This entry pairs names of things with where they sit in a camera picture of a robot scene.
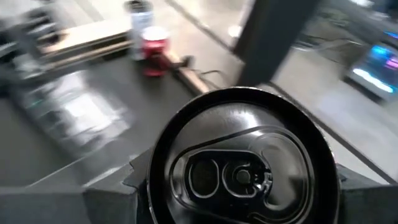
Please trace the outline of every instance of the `dark table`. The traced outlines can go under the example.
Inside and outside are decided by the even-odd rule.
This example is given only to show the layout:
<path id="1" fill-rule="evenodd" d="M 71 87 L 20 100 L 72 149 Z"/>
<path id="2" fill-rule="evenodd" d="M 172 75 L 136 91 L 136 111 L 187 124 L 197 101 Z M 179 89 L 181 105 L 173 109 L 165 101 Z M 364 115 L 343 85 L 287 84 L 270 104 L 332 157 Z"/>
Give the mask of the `dark table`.
<path id="1" fill-rule="evenodd" d="M 168 120 L 193 98 L 171 73 L 162 78 L 145 77 L 127 57 L 89 69 L 105 78 L 106 85 L 129 107 L 134 117 L 131 128 L 122 133 L 121 140 L 75 157 L 46 136 L 9 98 L 2 98 L 0 187 L 87 184 L 153 146 Z"/>

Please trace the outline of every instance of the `concrete floor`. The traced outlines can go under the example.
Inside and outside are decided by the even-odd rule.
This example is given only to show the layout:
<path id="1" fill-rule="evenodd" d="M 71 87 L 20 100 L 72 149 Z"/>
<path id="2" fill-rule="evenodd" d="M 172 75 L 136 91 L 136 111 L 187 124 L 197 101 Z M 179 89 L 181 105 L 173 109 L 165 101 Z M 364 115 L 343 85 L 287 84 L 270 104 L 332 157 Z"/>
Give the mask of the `concrete floor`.
<path id="1" fill-rule="evenodd" d="M 153 0 L 152 3 L 155 24 L 170 31 L 172 50 L 179 55 L 195 56 L 196 69 L 221 70 L 227 74 L 228 77 L 217 74 L 205 77 L 218 86 L 233 85 L 243 63 L 197 29 L 167 1 L 171 0 Z M 217 4 L 210 0 L 173 1 L 201 20 L 202 25 L 213 30 L 228 45 L 234 41 L 228 34 L 228 28 L 239 24 L 244 18 L 242 9 L 250 6 L 244 0 L 217 1 Z M 106 0 L 56 0 L 49 7 L 57 11 L 64 27 L 74 27 L 127 16 L 123 2 L 116 0 L 110 4 Z M 342 82 L 342 72 L 343 67 L 318 54 L 292 50 L 279 69 L 275 84 L 398 180 L 398 151 L 395 150 L 398 143 L 398 103 L 385 106 L 375 104 Z M 260 88 L 275 91 L 265 85 Z M 328 133 L 324 133 L 338 163 L 380 183 L 386 183 Z"/>

